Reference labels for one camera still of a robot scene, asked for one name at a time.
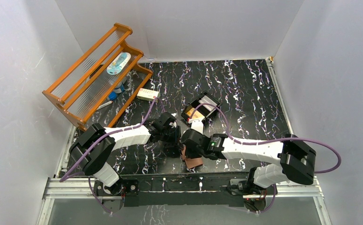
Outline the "black card tray box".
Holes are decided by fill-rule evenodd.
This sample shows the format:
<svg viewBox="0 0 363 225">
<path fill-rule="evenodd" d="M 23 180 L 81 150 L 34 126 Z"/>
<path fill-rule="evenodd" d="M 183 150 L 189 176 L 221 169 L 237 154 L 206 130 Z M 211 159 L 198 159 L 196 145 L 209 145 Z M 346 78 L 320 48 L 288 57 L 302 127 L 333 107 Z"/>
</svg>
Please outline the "black card tray box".
<svg viewBox="0 0 363 225">
<path fill-rule="evenodd" d="M 213 110 L 213 111 L 208 111 L 203 105 L 205 105 L 205 103 L 204 104 L 200 104 L 198 101 L 199 101 L 199 99 L 201 98 L 201 97 L 203 97 L 204 95 L 207 95 L 207 96 L 209 96 L 213 101 L 215 101 L 216 103 L 217 103 L 217 106 L 216 107 L 218 107 L 218 108 L 220 108 L 220 106 L 222 105 L 222 103 L 221 103 L 221 101 L 220 101 L 220 99 L 219 98 L 216 98 L 214 95 L 212 95 L 211 93 L 209 93 L 209 92 L 207 92 L 207 91 L 203 91 L 200 95 L 198 95 L 197 97 L 194 97 L 193 98 L 193 100 L 190 102 L 190 103 L 188 103 L 186 106 L 185 106 L 185 108 L 183 109 L 183 111 L 182 111 L 182 113 L 181 113 L 181 116 L 182 116 L 182 118 L 184 119 L 184 121 L 186 122 L 186 123 L 188 123 L 188 121 L 187 121 L 187 118 L 188 118 L 188 116 L 187 116 L 187 112 L 190 110 L 190 109 L 192 109 L 192 108 L 194 108 L 194 111 L 193 111 L 193 113 L 195 112 L 195 111 L 199 111 L 202 115 L 204 115 L 205 116 L 205 119 L 202 121 L 204 124 L 209 120 L 209 119 L 212 119 L 216 114 L 217 114 L 217 110 L 215 109 L 215 110 Z"/>
</svg>

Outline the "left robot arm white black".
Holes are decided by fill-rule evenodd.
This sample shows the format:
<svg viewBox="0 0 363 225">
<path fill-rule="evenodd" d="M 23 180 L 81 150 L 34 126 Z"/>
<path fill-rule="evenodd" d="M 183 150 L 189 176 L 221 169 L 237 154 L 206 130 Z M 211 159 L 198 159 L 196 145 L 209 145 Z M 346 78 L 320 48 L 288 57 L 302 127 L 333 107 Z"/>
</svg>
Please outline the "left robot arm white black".
<svg viewBox="0 0 363 225">
<path fill-rule="evenodd" d="M 109 194 L 117 195 L 122 191 L 123 183 L 121 176 L 107 162 L 113 151 L 158 141 L 178 147 L 180 137 L 181 128 L 176 118 L 164 112 L 157 119 L 123 128 L 93 124 L 73 143 L 69 153 L 85 176 L 98 179 Z"/>
</svg>

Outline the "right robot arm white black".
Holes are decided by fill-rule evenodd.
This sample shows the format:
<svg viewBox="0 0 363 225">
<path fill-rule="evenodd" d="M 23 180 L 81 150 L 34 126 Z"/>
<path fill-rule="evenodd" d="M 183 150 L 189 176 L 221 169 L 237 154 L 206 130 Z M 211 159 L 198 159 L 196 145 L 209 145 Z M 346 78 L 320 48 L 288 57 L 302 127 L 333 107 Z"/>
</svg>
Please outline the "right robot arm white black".
<svg viewBox="0 0 363 225">
<path fill-rule="evenodd" d="M 316 152 L 300 138 L 290 135 L 278 140 L 250 140 L 213 134 L 208 137 L 188 129 L 181 136 L 187 158 L 248 159 L 266 162 L 250 169 L 247 189 L 259 194 L 265 188 L 290 180 L 311 185 L 314 182 Z"/>
</svg>

